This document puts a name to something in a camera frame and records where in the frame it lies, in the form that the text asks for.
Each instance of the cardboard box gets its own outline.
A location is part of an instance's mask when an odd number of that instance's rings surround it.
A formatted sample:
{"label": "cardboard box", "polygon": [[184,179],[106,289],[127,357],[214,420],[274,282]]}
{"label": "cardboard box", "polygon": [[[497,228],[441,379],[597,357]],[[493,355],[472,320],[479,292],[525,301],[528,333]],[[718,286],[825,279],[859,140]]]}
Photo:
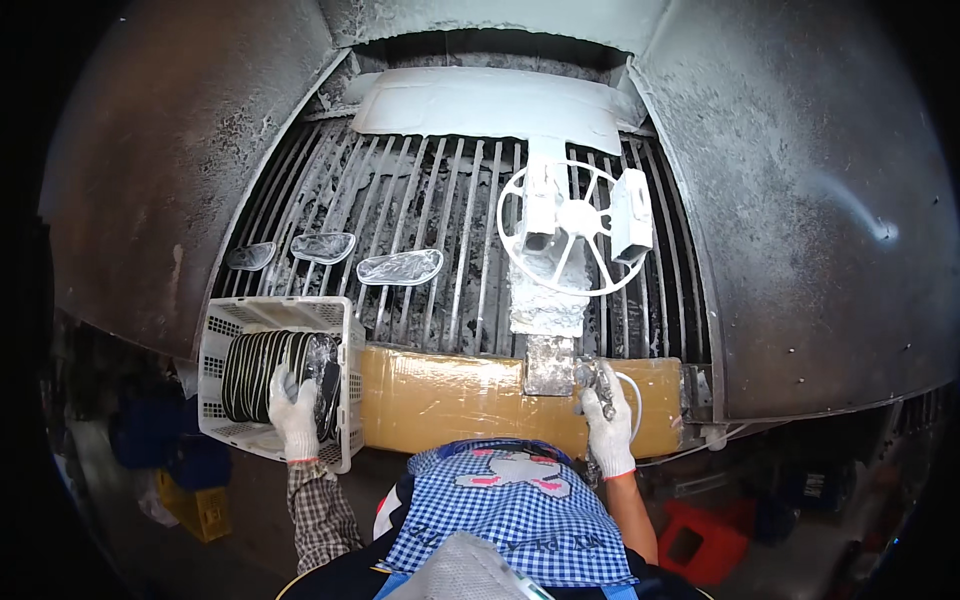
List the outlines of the cardboard box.
{"label": "cardboard box", "polygon": [[[634,456],[660,456],[680,444],[680,360],[611,360],[634,379],[643,420]],[[368,446],[416,453],[467,438],[543,440],[571,457],[587,450],[587,422],[572,397],[524,396],[523,361],[421,354],[367,347],[361,419]],[[624,386],[636,409],[633,390]]]}

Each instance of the face mask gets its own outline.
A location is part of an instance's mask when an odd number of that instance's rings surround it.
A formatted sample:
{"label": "face mask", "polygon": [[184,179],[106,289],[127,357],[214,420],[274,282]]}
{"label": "face mask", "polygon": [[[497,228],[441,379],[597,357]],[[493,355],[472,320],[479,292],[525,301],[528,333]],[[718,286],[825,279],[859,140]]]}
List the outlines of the face mask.
{"label": "face mask", "polygon": [[553,600],[512,570],[496,547],[471,534],[450,536],[410,579],[384,600]]}

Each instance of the white glove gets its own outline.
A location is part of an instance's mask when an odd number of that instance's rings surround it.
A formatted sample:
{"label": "white glove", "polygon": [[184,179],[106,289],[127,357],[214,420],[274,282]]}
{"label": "white glove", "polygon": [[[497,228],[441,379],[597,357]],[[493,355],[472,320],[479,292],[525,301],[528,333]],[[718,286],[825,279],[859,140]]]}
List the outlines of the white glove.
{"label": "white glove", "polygon": [[589,425],[587,444],[590,453],[600,467],[603,478],[613,479],[636,470],[636,460],[630,451],[632,411],[610,363],[598,360],[596,365],[598,370],[603,370],[611,385],[613,409],[616,415],[612,420],[604,418],[600,398],[591,388],[581,391],[580,402],[584,407],[584,415],[587,416]]}
{"label": "white glove", "polygon": [[300,385],[285,364],[279,364],[270,378],[270,407],[267,414],[276,432],[283,440],[283,454],[287,463],[317,460],[320,442],[317,441],[317,421],[313,407],[317,403],[317,386],[313,379]]}

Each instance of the grate bar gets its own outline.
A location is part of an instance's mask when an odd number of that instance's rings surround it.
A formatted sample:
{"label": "grate bar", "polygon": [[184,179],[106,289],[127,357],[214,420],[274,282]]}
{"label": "grate bar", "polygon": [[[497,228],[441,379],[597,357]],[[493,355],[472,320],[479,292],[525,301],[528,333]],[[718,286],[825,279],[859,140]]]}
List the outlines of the grate bar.
{"label": "grate bar", "polygon": [[667,163],[666,155],[663,153],[663,148],[658,145],[657,154],[660,157],[660,164],[663,165],[664,178],[667,180],[667,183],[670,187],[670,194],[673,196],[673,203],[675,206],[675,213],[677,215],[677,221],[680,222],[680,231],[681,235],[684,237],[684,248],[686,249],[686,264],[689,266],[690,276],[686,279],[689,280],[693,286],[693,289],[690,291],[693,297],[693,312],[695,315],[694,323],[697,330],[697,355],[695,357],[695,362],[707,362],[706,356],[704,354],[704,348],[706,347],[705,340],[707,335],[704,331],[704,322],[703,322],[703,306],[700,303],[701,290],[700,290],[700,273],[697,269],[697,257],[694,254],[693,250],[693,236],[690,234],[690,224],[686,221],[686,210],[684,209],[684,203],[680,199],[680,190],[677,189],[677,182],[673,177],[673,172],[670,171],[670,165]]}
{"label": "grate bar", "polygon": [[[620,157],[620,173],[627,168],[627,158],[626,156]],[[640,293],[639,300],[639,309],[640,309],[640,358],[650,358],[650,305],[647,303],[650,299],[649,294],[647,294],[647,273],[650,271],[650,256],[648,255],[643,259],[643,271],[636,275],[636,279],[639,282],[638,288]],[[626,288],[623,291],[624,298],[627,297]],[[627,317],[624,317],[624,326],[626,327]],[[623,338],[625,340],[624,344],[628,342],[626,340],[630,339],[630,329],[625,328],[623,332]]]}
{"label": "grate bar", "polygon": [[[590,165],[591,167],[596,166],[596,158],[594,157],[593,152],[587,153],[587,164]],[[587,190],[587,193],[590,196],[589,198],[590,203],[593,204],[593,206],[597,210],[603,210],[604,206],[601,205],[600,192],[598,190],[599,186],[597,185],[598,179],[600,178],[597,176],[596,173],[594,172],[590,173],[590,186]],[[607,252],[606,252],[607,245],[604,243],[604,239],[606,236],[603,235],[602,233],[598,233],[597,235],[600,236],[600,244],[601,244],[600,252],[599,253],[595,252],[596,259],[597,259],[597,273],[599,274],[601,270],[603,270],[604,273],[607,272],[606,271],[607,266],[605,264],[607,262]],[[607,275],[607,283],[605,283],[605,285],[609,283],[612,283],[612,282],[610,280],[610,276]],[[600,347],[597,350],[597,353],[600,356],[609,356],[608,347],[607,347],[607,296],[606,295],[600,297]]]}
{"label": "grate bar", "polygon": [[[370,159],[373,156],[373,153],[376,152],[376,147],[379,144],[380,136],[377,135],[373,138],[373,140],[371,140],[370,146],[367,148],[367,153],[363,156],[363,160],[360,162],[360,168],[357,169],[356,174],[353,176],[353,182],[350,184],[350,191],[347,195],[349,204],[343,210],[340,210],[337,215],[331,215],[330,212],[327,211],[321,233],[329,233],[331,231],[340,232],[344,230],[344,227],[347,225],[350,212],[353,210],[353,205],[357,202],[357,194],[360,192],[360,183],[364,180],[364,175],[367,173],[367,168],[370,166]],[[340,184],[345,184],[343,178],[341,178]],[[334,223],[332,227],[329,226],[331,221]],[[326,296],[326,285],[330,281],[330,274],[333,272],[334,266],[335,265],[324,266],[324,279],[320,283],[320,290],[317,292],[317,296]]]}
{"label": "grate bar", "polygon": [[467,267],[467,256],[470,254],[470,226],[473,224],[473,205],[476,202],[477,182],[480,176],[480,161],[483,160],[483,140],[477,140],[476,150],[473,152],[473,171],[470,173],[470,188],[467,194],[467,207],[464,213],[464,228],[460,234],[460,261],[457,264],[457,281],[453,291],[453,312],[450,315],[450,331],[446,338],[447,351],[459,351],[460,344],[454,348],[453,340],[460,338],[460,298],[464,292],[464,269]]}
{"label": "grate bar", "polygon": [[[327,123],[330,122],[320,121],[318,126]],[[269,296],[273,293],[276,270],[279,268],[280,261],[286,260],[287,253],[290,251],[290,243],[294,238],[293,233],[297,220],[300,218],[303,212],[303,206],[306,204],[307,192],[312,189],[313,185],[317,182],[320,167],[333,150],[337,137],[343,128],[344,123],[342,121],[330,123],[329,127],[326,127],[323,138],[314,146],[313,152],[310,153],[310,158],[307,159],[306,168],[300,172],[300,178],[294,185],[295,192],[291,195],[293,201],[286,205],[283,216],[280,218],[282,225],[276,229],[276,234],[274,235],[273,241],[279,249],[282,248],[282,251],[277,252],[273,260],[270,261],[270,265],[268,266],[269,270],[265,271],[268,276],[260,279],[260,286],[256,291],[258,296],[264,294]]]}
{"label": "grate bar", "polygon": [[[487,276],[490,271],[490,250],[493,245],[493,230],[496,229],[496,203],[500,191],[500,156],[503,153],[503,142],[496,142],[493,149],[493,172],[490,176],[490,197],[487,200],[487,236],[483,244],[483,267],[480,270],[480,290],[477,294],[477,328],[476,344],[473,345],[473,354],[476,354],[483,345],[483,314],[484,303],[487,301]],[[496,330],[494,328],[492,345],[496,346]]]}
{"label": "grate bar", "polygon": [[[567,152],[567,157],[570,160],[577,160],[577,150],[575,148],[570,148]],[[572,193],[572,200],[580,200],[580,169],[573,165],[570,165],[570,190]],[[584,316],[584,334],[580,336],[580,339],[577,340],[577,354],[584,354],[584,338],[587,336],[587,331],[589,329],[588,323],[594,323],[596,327],[596,315],[597,311],[600,310],[600,299],[591,298],[590,304],[593,306],[593,309],[590,311],[591,314]],[[600,348],[600,332],[596,332],[596,345]]]}
{"label": "grate bar", "polygon": [[[399,165],[403,164],[404,158],[407,157],[407,152],[410,150],[410,137],[403,138],[403,147],[400,149],[400,158],[396,161],[396,168],[394,173],[390,176],[390,185],[387,186],[387,193],[384,194],[384,206],[380,211],[380,216],[376,220],[376,227],[373,230],[373,240],[370,243],[370,253],[367,254],[367,258],[372,256],[377,256],[377,246],[380,244],[380,233],[383,231],[383,224],[387,222],[387,215],[390,214],[390,209],[394,205],[394,191],[396,190],[396,180],[399,179],[400,167]],[[367,295],[367,284],[360,285],[360,296],[357,298],[357,320],[360,319],[360,316],[363,314],[363,300]]]}
{"label": "grate bar", "polygon": [[[326,215],[324,216],[324,222],[321,225],[320,233],[326,232],[326,224],[329,223],[332,219],[335,219],[337,214],[337,204],[340,203],[340,199],[344,195],[344,189],[347,188],[347,182],[345,181],[348,177],[348,174],[351,173],[350,169],[353,166],[353,161],[360,155],[360,150],[363,148],[364,136],[360,135],[357,137],[357,141],[353,144],[353,150],[350,151],[350,156],[347,159],[347,164],[344,166],[344,170],[341,171],[340,180],[337,182],[337,189],[333,192],[333,198],[330,199],[330,204],[326,208]],[[320,196],[317,197],[316,204],[320,204]],[[310,266],[306,270],[306,277],[303,278],[303,290],[300,292],[301,296],[308,296],[310,290],[310,280],[313,279],[313,272],[317,268],[317,263],[310,261]]]}
{"label": "grate bar", "polygon": [[[640,152],[636,147],[636,140],[630,139],[630,150],[634,155],[634,165],[636,168],[640,168]],[[670,335],[669,327],[667,326],[667,311],[666,311],[666,289],[663,285],[663,261],[660,260],[660,242],[658,241],[657,236],[657,227],[656,222],[654,223],[654,248],[650,250],[654,255],[654,264],[657,267],[657,282],[658,282],[658,293],[660,294],[660,356],[669,356],[670,355]]]}
{"label": "grate bar", "polygon": [[[514,144],[514,175],[520,172],[520,144]],[[518,180],[517,185],[522,186],[523,183],[521,180]],[[507,211],[506,219],[504,219],[504,227],[513,234],[516,234],[516,214],[517,214],[517,196],[511,194],[504,199],[504,209]],[[507,257],[507,251],[500,249],[502,254],[502,261],[505,269],[510,269],[508,261],[510,260]],[[508,274],[503,275],[503,283],[500,285],[500,298],[503,306],[510,306],[510,286],[506,285]],[[499,320],[497,329],[497,348],[496,352],[501,356],[513,356],[514,355],[514,345],[516,341],[516,336],[510,333],[510,310],[500,310],[497,315]]]}
{"label": "grate bar", "polygon": [[[603,158],[603,168],[604,168],[604,171],[607,172],[607,175],[613,178],[613,168],[610,165],[610,158],[607,156],[604,156]],[[620,173],[623,173],[622,161],[621,161]],[[610,208],[612,197],[613,197],[613,183],[608,180],[606,208]],[[609,244],[610,244],[609,241],[605,242],[604,250],[606,250]],[[617,270],[617,274],[619,275],[619,280],[622,281],[623,277],[627,275],[626,267],[624,267],[619,263],[616,263],[616,270]],[[620,310],[622,311],[620,313],[620,318],[622,319],[621,325],[623,326],[623,354],[622,356],[620,356],[620,358],[630,358],[630,314],[629,314],[630,308],[627,305],[627,288],[626,287],[621,288],[620,291],[617,292],[617,295],[620,297]]]}
{"label": "grate bar", "polygon": [[[666,229],[666,242],[670,248],[670,258],[673,261],[674,288],[677,290],[677,314],[680,316],[680,359],[686,362],[686,319],[684,318],[684,287],[683,279],[680,277],[680,258],[677,256],[677,243],[673,237],[673,224],[670,219],[670,209],[666,204],[666,198],[663,196],[663,183],[660,180],[660,170],[657,163],[654,162],[653,152],[650,150],[650,144],[646,139],[643,140],[643,152],[647,155],[647,161],[650,163],[650,171],[654,176],[654,185],[657,186],[657,197],[660,200],[660,210],[663,213],[664,229]],[[663,319],[664,326],[669,326],[666,319]]]}
{"label": "grate bar", "polygon": [[[256,202],[253,204],[253,209],[256,211],[256,218],[247,220],[247,223],[244,225],[243,233],[240,235],[240,239],[242,241],[240,244],[238,244],[238,246],[249,246],[252,243],[252,240],[256,237],[256,231],[260,225],[260,220],[263,218],[263,213],[266,211],[267,204],[270,203],[270,198],[274,195],[276,186],[280,182],[280,175],[286,171],[287,167],[290,165],[290,161],[293,160],[294,156],[299,154],[298,148],[308,133],[309,131],[307,129],[304,129],[302,132],[300,132],[300,135],[297,137],[297,139],[287,149],[288,151],[286,152],[286,158],[284,158],[282,162],[278,160],[274,163],[273,168],[270,170],[270,176],[267,179],[267,181],[270,182],[270,185],[264,186],[266,191],[264,191],[264,188],[260,189],[260,194],[257,196]],[[235,271],[233,280],[233,296],[237,296],[237,292],[240,289],[240,278],[244,273],[247,274],[248,284],[250,283],[250,277],[252,276],[252,273],[249,271]]]}
{"label": "grate bar", "polygon": [[[320,211],[320,202],[324,197],[324,190],[326,187],[331,184],[333,180],[333,174],[337,172],[337,169],[340,167],[340,158],[343,157],[344,152],[347,149],[347,146],[350,144],[350,138],[352,137],[352,132],[348,132],[347,136],[344,138],[344,141],[340,142],[340,145],[337,147],[337,152],[333,156],[333,161],[330,163],[330,168],[326,170],[323,180],[320,182],[320,187],[317,188],[317,196],[313,199],[313,208],[310,209],[310,214],[307,217],[306,225],[304,226],[303,233],[310,233],[313,231],[313,222],[317,218],[317,212]],[[298,258],[294,258],[293,265],[290,269],[290,277],[287,279],[287,285],[283,290],[284,296],[290,295],[290,288],[294,283],[294,274],[297,272],[297,267],[300,264]]]}
{"label": "grate bar", "polygon": [[[310,135],[307,137],[306,143],[304,143],[300,147],[300,151],[297,152],[297,160],[294,161],[293,167],[290,169],[290,172],[287,174],[287,177],[285,178],[283,187],[280,188],[276,201],[273,202],[274,206],[270,211],[270,217],[268,217],[267,223],[265,226],[266,231],[275,230],[279,232],[279,228],[276,228],[276,229],[274,228],[274,222],[276,220],[277,213],[280,209],[280,205],[281,204],[283,205],[284,213],[290,210],[290,204],[283,202],[282,200],[285,198],[289,198],[289,192],[292,185],[299,184],[300,180],[303,178],[303,173],[306,171],[306,168],[304,168],[304,166],[306,164],[309,164],[309,162],[304,162],[304,161],[313,155],[313,152],[311,149],[314,148],[315,146],[314,142],[317,140],[317,135],[321,131],[320,124],[317,123],[312,127],[307,127],[304,129],[310,131]],[[267,280],[273,276],[273,273],[270,271],[269,267],[270,267],[270,264],[268,264],[267,267],[265,267],[264,269],[261,269],[260,272],[258,273],[259,277],[257,278],[256,290],[254,291],[257,295],[259,295],[260,290],[263,289],[263,287],[267,284]],[[244,296],[248,296],[250,294],[250,284],[252,280],[253,280],[253,273],[251,273],[250,276],[247,277],[247,287],[244,290]]]}
{"label": "grate bar", "polygon": [[[414,168],[410,172],[410,179],[407,181],[407,191],[403,194],[403,202],[396,216],[396,231],[394,232],[394,242],[390,245],[390,254],[396,253],[400,248],[400,236],[403,234],[403,226],[406,224],[407,210],[410,208],[410,201],[413,200],[414,194],[417,193],[417,188],[420,186],[420,164],[423,163],[423,155],[426,153],[428,141],[426,136],[420,140],[417,157],[414,159]],[[380,287],[380,307],[376,312],[376,326],[373,329],[374,340],[379,340],[383,334],[383,313],[387,307],[387,293],[389,291],[389,285]]]}
{"label": "grate bar", "polygon": [[[444,148],[446,147],[446,138],[440,138],[440,144],[437,146],[437,155],[433,158],[433,168],[430,169],[430,179],[426,184],[426,192],[423,195],[423,208],[420,210],[420,224],[417,225],[417,237],[414,240],[413,250],[421,250],[423,248],[423,236],[426,235],[426,224],[429,221],[430,217],[430,208],[433,205],[433,193],[437,187],[437,173],[440,172],[440,163],[444,159]],[[414,289],[412,287],[407,287],[403,291],[403,309],[400,312],[400,331],[399,331],[399,341],[401,344],[407,344],[407,333],[409,327],[409,311],[410,311],[410,298],[413,295]]]}
{"label": "grate bar", "polygon": [[[453,191],[457,186],[457,173],[460,169],[460,158],[464,154],[464,138],[461,137],[457,140],[457,151],[453,155],[453,161],[448,160],[446,162],[449,167],[449,175],[446,180],[446,198],[444,199],[444,214],[440,217],[440,228],[437,231],[437,250],[444,254],[444,262],[446,262],[446,252],[444,251],[445,241],[446,241],[446,228],[447,222],[450,220],[450,208],[453,206]],[[435,277],[433,281],[430,282],[430,297],[426,303],[426,317],[423,320],[423,337],[420,342],[420,348],[426,349],[426,342],[430,338],[430,327],[433,324],[433,304],[437,299],[437,284],[440,281],[439,276]],[[439,339],[443,335],[443,328],[440,328],[440,333],[438,333],[437,346],[439,349]]]}
{"label": "grate bar", "polygon": [[[271,210],[270,216],[267,217],[267,221],[264,224],[264,229],[269,231],[273,227],[277,210],[280,208],[281,204],[285,204],[281,201],[281,199],[287,197],[287,191],[290,189],[290,185],[297,178],[297,171],[302,166],[303,160],[307,157],[307,152],[316,138],[318,130],[319,128],[317,127],[303,128],[303,131],[300,133],[300,137],[297,140],[296,150],[288,155],[287,160],[284,161],[283,170],[280,171],[281,174],[286,173],[286,176],[283,177],[281,175],[281,177],[274,180],[270,186],[270,193],[267,195],[267,202],[260,206],[260,211],[257,214],[256,221],[253,223],[250,241],[247,242],[248,244],[251,244],[252,240],[256,238],[256,232],[260,229],[260,222],[262,221],[263,216],[266,214],[267,206],[270,206]],[[295,160],[293,161],[293,164],[290,165],[290,170],[287,171],[287,163],[289,162],[290,158],[295,158]],[[279,191],[277,191],[276,185],[281,180],[283,181],[283,185],[279,188]],[[248,296],[250,294],[250,286],[253,283],[253,278],[255,276],[257,278],[257,287],[259,288],[259,282],[265,278],[264,275],[266,273],[267,272],[262,269],[256,273],[247,273],[247,285],[244,286],[243,295]]]}
{"label": "grate bar", "polygon": [[[370,215],[370,205],[376,198],[376,193],[380,190],[380,178],[383,175],[383,167],[387,164],[387,160],[390,159],[390,151],[394,148],[394,142],[396,142],[395,136],[391,135],[387,138],[387,147],[383,149],[383,156],[380,157],[380,162],[376,165],[376,171],[373,172],[370,189],[367,190],[367,197],[363,201],[363,208],[360,209],[357,226],[353,229],[353,236],[356,237],[357,240],[362,239],[360,236],[367,226],[367,217]],[[340,278],[340,289],[337,290],[337,296],[344,296],[347,293],[347,283],[350,280],[350,273],[353,272],[353,259],[358,252],[359,249],[354,248],[350,256],[347,257],[347,264],[344,268],[344,274]]]}

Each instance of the white plastic crate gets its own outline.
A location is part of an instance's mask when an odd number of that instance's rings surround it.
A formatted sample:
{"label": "white plastic crate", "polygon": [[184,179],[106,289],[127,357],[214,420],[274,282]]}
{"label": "white plastic crate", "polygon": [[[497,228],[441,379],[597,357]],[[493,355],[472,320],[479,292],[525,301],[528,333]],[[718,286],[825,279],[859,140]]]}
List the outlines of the white plastic crate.
{"label": "white plastic crate", "polygon": [[360,400],[363,378],[360,354],[366,332],[353,314],[353,303],[341,296],[281,298],[220,298],[209,302],[200,343],[200,430],[211,438],[260,456],[285,461],[283,442],[269,423],[233,422],[221,403],[224,364],[230,342],[241,333],[272,329],[316,331],[338,336],[337,360],[341,366],[339,440],[321,443],[320,459],[335,473],[350,470],[350,457],[363,447]]}

